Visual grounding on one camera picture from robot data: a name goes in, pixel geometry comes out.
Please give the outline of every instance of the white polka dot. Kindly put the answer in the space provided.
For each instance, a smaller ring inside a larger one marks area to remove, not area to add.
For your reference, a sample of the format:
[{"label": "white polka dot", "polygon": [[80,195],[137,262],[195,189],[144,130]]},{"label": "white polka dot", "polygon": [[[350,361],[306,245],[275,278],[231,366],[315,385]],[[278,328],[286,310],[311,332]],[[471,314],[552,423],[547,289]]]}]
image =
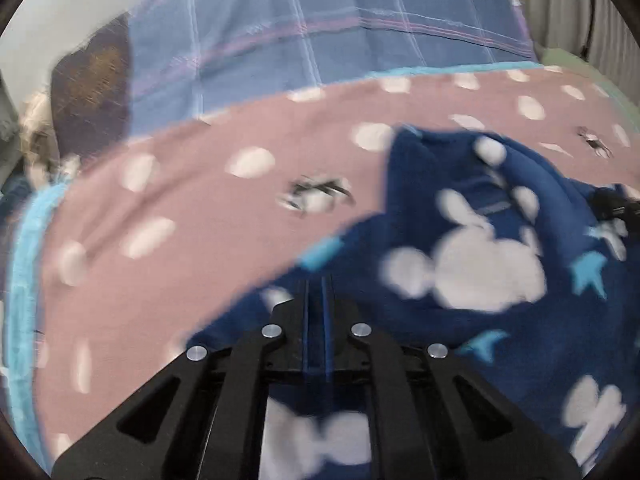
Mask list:
[{"label": "white polka dot", "polygon": [[465,130],[479,130],[481,132],[485,130],[484,124],[470,115],[450,115],[449,119],[462,126]]},{"label": "white polka dot", "polygon": [[79,242],[68,241],[60,250],[58,274],[65,285],[77,286],[87,272],[86,251]]},{"label": "white polka dot", "polygon": [[640,191],[638,191],[637,189],[634,189],[631,186],[627,186],[626,184],[623,184],[622,188],[625,191],[625,194],[628,198],[630,198],[631,200],[636,200],[640,202]]},{"label": "white polka dot", "polygon": [[593,86],[593,89],[600,97],[609,97],[609,94],[607,94],[607,92],[601,86],[596,85],[596,83],[592,83],[591,86]]},{"label": "white polka dot", "polygon": [[540,202],[538,196],[528,187],[518,186],[513,188],[513,197],[518,202],[524,216],[530,222],[535,222],[540,210]]},{"label": "white polka dot", "polygon": [[276,159],[264,148],[251,146],[236,153],[226,165],[226,172],[240,178],[257,178],[274,167]]},{"label": "white polka dot", "polygon": [[631,141],[629,140],[629,136],[626,134],[626,131],[622,126],[620,126],[619,124],[614,124],[613,132],[616,134],[616,137],[620,141],[620,144],[622,144],[626,148],[631,147]]},{"label": "white polka dot", "polygon": [[443,218],[454,224],[491,229],[488,220],[471,208],[462,193],[453,189],[438,192],[436,205]]},{"label": "white polka dot", "polygon": [[59,433],[56,435],[56,449],[55,449],[55,459],[57,459],[60,455],[62,455],[67,449],[69,449],[72,445],[71,439],[66,433]]},{"label": "white polka dot", "polygon": [[561,89],[565,94],[570,95],[574,99],[578,99],[578,101],[584,101],[584,94],[575,86],[562,85]]},{"label": "white polka dot", "polygon": [[460,72],[453,75],[453,83],[460,88],[466,88],[467,90],[478,90],[480,88],[480,82],[478,78],[471,72]]},{"label": "white polka dot", "polygon": [[411,79],[404,76],[381,77],[380,86],[390,94],[408,94],[411,89]]},{"label": "white polka dot", "polygon": [[271,312],[273,307],[276,305],[293,300],[293,296],[289,291],[281,286],[270,286],[265,288],[260,293],[260,298],[269,312]]},{"label": "white polka dot", "polygon": [[351,133],[353,142],[368,152],[384,152],[393,138],[393,128],[383,123],[361,123]]},{"label": "white polka dot", "polygon": [[153,155],[150,153],[136,155],[127,162],[122,175],[122,187],[136,193],[142,192],[157,170],[158,161]]},{"label": "white polka dot", "polygon": [[49,362],[49,345],[44,336],[36,339],[36,368],[42,369]]},{"label": "white polka dot", "polygon": [[419,300],[433,285],[433,264],[414,247],[393,249],[380,261],[380,281],[404,300]]},{"label": "white polka dot", "polygon": [[568,428],[584,426],[597,403],[598,383],[590,375],[585,375],[569,391],[562,409],[562,423]]},{"label": "white polka dot", "polygon": [[325,93],[319,86],[313,86],[296,90],[295,92],[289,92],[287,97],[295,103],[309,103],[324,99]]},{"label": "white polka dot", "polygon": [[500,166],[504,159],[507,158],[507,149],[503,143],[491,137],[480,137],[476,140],[474,142],[474,151],[485,164],[492,168]]},{"label": "white polka dot", "polygon": [[76,343],[74,367],[72,369],[71,383],[73,389],[80,394],[88,394],[91,389],[91,351],[87,339],[81,339]]},{"label": "white polka dot", "polygon": [[538,100],[528,95],[518,97],[518,111],[532,121],[541,121],[546,117],[545,109]]},{"label": "white polka dot", "polygon": [[522,243],[531,249],[535,255],[542,256],[542,248],[540,247],[538,236],[533,230],[533,227],[523,225],[520,228],[520,240],[522,240]]},{"label": "white polka dot", "polygon": [[331,415],[324,425],[324,452],[341,465],[365,464],[371,460],[369,420],[364,413]]},{"label": "white polka dot", "polygon": [[574,158],[574,156],[571,153],[565,151],[564,148],[562,148],[561,146],[558,146],[557,144],[547,144],[546,142],[540,142],[540,146],[548,150],[551,150],[552,152],[564,153],[565,155],[568,155],[571,158]]},{"label": "white polka dot", "polygon": [[527,74],[525,74],[522,70],[507,70],[507,75],[510,79],[517,81],[519,83],[527,82],[530,78]]},{"label": "white polka dot", "polygon": [[214,124],[224,123],[229,119],[230,115],[229,108],[218,108],[217,110],[200,114],[198,120],[213,126]]},{"label": "white polka dot", "polygon": [[121,244],[122,253],[137,259],[151,253],[175,231],[175,222],[164,217],[150,218],[139,225]]}]

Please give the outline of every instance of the silver bolt head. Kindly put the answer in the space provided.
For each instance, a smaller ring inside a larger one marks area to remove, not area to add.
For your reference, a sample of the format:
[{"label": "silver bolt head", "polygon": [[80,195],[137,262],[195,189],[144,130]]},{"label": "silver bolt head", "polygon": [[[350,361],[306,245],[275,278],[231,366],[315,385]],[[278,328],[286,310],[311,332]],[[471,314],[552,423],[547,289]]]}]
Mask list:
[{"label": "silver bolt head", "polygon": [[442,343],[434,343],[429,345],[427,353],[434,359],[444,359],[449,353],[449,349]]},{"label": "silver bolt head", "polygon": [[268,324],[262,327],[262,335],[272,339],[282,334],[282,328],[280,325]]},{"label": "silver bolt head", "polygon": [[202,361],[207,356],[207,349],[204,346],[196,345],[187,350],[189,361]]},{"label": "silver bolt head", "polygon": [[356,323],[351,327],[351,333],[356,337],[366,337],[371,334],[371,327],[366,323]]}]

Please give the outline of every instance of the light blue fabric trim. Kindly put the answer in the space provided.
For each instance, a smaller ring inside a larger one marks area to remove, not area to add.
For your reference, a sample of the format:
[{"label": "light blue fabric trim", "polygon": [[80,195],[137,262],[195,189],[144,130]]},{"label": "light blue fabric trim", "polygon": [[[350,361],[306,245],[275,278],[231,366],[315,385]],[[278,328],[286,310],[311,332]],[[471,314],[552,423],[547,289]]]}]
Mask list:
[{"label": "light blue fabric trim", "polygon": [[6,284],[4,355],[7,397],[14,432],[38,465],[50,471],[33,403],[33,363],[40,285],[38,258],[53,211],[68,182],[42,190],[31,199],[15,236]]},{"label": "light blue fabric trim", "polygon": [[337,236],[323,238],[298,257],[298,264],[309,272],[316,272],[333,258],[342,248],[342,240]]},{"label": "light blue fabric trim", "polygon": [[458,65],[435,68],[430,66],[407,66],[393,68],[385,72],[369,72],[367,77],[388,77],[394,75],[429,75],[429,74],[455,74],[457,72],[495,72],[497,70],[516,70],[527,68],[543,68],[540,63],[533,61],[503,61],[500,63],[482,65]]}]

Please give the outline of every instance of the white mouse head print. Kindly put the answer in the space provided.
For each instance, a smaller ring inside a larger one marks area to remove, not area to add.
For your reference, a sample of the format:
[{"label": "white mouse head print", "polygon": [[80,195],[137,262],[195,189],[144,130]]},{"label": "white mouse head print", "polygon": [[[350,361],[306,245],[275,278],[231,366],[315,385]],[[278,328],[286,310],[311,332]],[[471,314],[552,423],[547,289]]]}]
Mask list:
[{"label": "white mouse head print", "polygon": [[325,463],[358,465],[371,461],[369,421],[359,412],[337,412],[320,422],[267,401],[260,454],[260,480],[304,480]]},{"label": "white mouse head print", "polygon": [[[518,187],[513,197],[523,215],[534,221],[538,198]],[[520,229],[522,242],[496,239],[489,220],[453,189],[441,190],[436,205],[444,218],[459,227],[447,232],[435,245],[432,258],[414,247],[391,250],[380,263],[380,280],[403,299],[418,300],[431,289],[446,308],[497,313],[510,306],[542,298],[545,272],[532,226]]]},{"label": "white mouse head print", "polygon": [[626,406],[617,386],[602,391],[590,375],[580,378],[569,391],[562,410],[562,423],[580,429],[571,445],[571,454],[586,473],[593,466],[600,444],[625,416]]}]

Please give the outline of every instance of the green fabric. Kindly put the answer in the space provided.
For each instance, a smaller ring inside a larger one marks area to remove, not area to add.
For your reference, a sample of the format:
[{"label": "green fabric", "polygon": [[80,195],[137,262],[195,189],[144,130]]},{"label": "green fabric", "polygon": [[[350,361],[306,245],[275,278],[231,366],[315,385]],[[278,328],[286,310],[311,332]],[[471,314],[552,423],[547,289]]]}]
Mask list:
[{"label": "green fabric", "polygon": [[640,110],[635,106],[609,79],[604,77],[589,63],[579,57],[569,54],[561,48],[548,48],[542,57],[543,65],[558,65],[590,78],[613,99],[619,110],[626,116],[634,128],[635,133],[640,133]]}]

